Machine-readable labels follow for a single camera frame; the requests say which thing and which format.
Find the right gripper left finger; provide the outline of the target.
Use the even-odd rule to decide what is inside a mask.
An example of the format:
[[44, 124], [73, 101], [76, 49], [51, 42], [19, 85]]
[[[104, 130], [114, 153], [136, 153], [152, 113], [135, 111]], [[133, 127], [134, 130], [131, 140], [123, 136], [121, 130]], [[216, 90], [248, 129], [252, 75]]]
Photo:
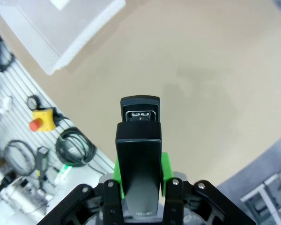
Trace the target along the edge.
[[117, 180], [107, 180], [95, 188], [78, 185], [39, 223], [41, 225], [85, 225], [102, 211], [104, 225], [123, 225], [121, 186]]

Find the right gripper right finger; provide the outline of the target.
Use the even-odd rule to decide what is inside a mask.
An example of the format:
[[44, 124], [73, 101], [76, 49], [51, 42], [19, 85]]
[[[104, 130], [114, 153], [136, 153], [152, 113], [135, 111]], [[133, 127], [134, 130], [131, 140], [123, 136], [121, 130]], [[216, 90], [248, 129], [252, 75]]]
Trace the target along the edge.
[[184, 209], [205, 225], [254, 225], [248, 215], [206, 180], [190, 184], [175, 177], [168, 153], [162, 153], [162, 195], [165, 197], [163, 225], [182, 225]]

